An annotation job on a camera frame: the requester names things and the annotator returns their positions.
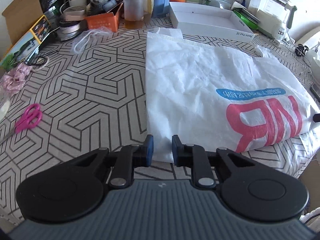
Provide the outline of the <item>white shopping bag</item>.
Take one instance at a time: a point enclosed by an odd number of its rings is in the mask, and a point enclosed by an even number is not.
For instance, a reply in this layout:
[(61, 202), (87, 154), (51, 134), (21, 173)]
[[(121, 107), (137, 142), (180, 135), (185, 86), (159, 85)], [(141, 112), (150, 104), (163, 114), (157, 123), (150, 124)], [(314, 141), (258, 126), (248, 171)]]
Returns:
[(319, 129), (319, 107), (274, 56), (150, 32), (145, 89), (158, 161), (173, 160), (173, 135), (208, 151), (242, 153)]

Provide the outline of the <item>pink scissors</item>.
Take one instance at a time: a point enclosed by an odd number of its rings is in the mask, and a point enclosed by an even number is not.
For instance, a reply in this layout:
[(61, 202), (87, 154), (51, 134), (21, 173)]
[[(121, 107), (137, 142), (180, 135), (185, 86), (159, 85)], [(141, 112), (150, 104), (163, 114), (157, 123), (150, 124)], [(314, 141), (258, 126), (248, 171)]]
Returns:
[(1, 144), (7, 139), (12, 137), (14, 134), (20, 133), (26, 129), (35, 128), (42, 120), (43, 113), (41, 106), (38, 103), (29, 105), (21, 115), (20, 119), (15, 122), (14, 127), (10, 132), (1, 140)]

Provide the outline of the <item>pink scrunchie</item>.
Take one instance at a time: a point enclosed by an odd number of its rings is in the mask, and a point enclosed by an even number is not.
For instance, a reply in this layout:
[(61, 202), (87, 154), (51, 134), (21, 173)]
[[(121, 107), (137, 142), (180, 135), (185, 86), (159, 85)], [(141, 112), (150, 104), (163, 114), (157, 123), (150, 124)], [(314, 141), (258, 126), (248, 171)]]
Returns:
[(10, 96), (17, 94), (22, 90), (32, 68), (32, 66), (25, 63), (20, 63), (17, 67), (3, 75), (1, 86)]

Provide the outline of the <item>picture postcard book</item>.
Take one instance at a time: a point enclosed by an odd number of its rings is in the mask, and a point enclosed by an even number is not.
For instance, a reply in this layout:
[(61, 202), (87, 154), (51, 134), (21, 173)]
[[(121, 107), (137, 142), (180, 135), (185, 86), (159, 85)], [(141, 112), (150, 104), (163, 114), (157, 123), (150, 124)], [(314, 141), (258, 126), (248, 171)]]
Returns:
[(5, 72), (8, 72), (21, 62), (33, 56), (51, 30), (52, 27), (47, 17), (42, 15), (5, 54), (4, 58), (1, 60), (1, 68)]

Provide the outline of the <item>green flat package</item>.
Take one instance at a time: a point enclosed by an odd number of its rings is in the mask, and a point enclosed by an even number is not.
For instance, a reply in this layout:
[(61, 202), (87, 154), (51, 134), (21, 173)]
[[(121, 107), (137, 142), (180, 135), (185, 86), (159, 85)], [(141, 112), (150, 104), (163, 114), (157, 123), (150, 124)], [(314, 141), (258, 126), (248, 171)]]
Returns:
[(242, 22), (244, 22), (245, 25), (247, 25), (250, 29), (252, 30), (258, 30), (258, 25), (253, 22), (252, 20), (250, 20), (249, 18), (247, 18), (246, 16), (244, 16), (242, 13), (240, 13), (239, 11), (233, 10), (233, 12), (242, 20)]

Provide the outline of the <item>white tablet box lid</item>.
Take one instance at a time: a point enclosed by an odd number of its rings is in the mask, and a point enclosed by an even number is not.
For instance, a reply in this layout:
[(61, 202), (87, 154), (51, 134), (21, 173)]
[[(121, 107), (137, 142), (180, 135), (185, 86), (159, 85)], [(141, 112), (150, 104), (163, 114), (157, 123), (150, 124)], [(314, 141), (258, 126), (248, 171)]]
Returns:
[(230, 10), (208, 5), (170, 2), (172, 26), (183, 35), (206, 36), (249, 43), (254, 33)]

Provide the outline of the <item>orange cardboard box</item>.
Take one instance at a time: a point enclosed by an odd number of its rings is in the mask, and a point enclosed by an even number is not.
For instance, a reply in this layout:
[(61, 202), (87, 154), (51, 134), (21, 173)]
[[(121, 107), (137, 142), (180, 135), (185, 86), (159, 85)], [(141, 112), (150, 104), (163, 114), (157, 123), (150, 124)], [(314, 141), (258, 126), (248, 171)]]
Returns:
[(112, 32), (117, 32), (119, 29), (119, 21), (121, 12), (123, 10), (123, 3), (116, 5), (110, 12), (99, 15), (87, 16), (85, 18), (89, 29), (98, 29), (106, 27)]

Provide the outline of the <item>brown cardboard piece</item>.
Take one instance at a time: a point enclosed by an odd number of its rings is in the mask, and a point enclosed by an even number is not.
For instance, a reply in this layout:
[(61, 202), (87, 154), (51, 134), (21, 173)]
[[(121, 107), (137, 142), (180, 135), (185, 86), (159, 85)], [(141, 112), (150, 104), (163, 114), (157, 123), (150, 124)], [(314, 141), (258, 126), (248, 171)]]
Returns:
[(13, 0), (2, 12), (14, 45), (43, 15), (39, 0)]

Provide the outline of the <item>frosted clear bottle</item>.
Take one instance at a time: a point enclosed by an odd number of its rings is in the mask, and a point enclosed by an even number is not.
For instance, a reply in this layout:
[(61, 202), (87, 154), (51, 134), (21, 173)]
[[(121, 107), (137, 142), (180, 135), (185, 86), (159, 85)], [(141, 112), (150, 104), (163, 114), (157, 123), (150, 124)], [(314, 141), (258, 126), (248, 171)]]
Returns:
[(144, 18), (144, 0), (124, 0), (126, 21), (142, 21)]

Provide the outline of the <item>blue pen holder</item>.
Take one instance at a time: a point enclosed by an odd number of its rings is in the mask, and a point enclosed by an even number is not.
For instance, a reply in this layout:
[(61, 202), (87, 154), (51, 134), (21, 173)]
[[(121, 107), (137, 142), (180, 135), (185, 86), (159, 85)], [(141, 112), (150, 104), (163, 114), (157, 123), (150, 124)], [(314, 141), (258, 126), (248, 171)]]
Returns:
[(169, 12), (169, 0), (154, 0), (152, 18), (165, 17)]

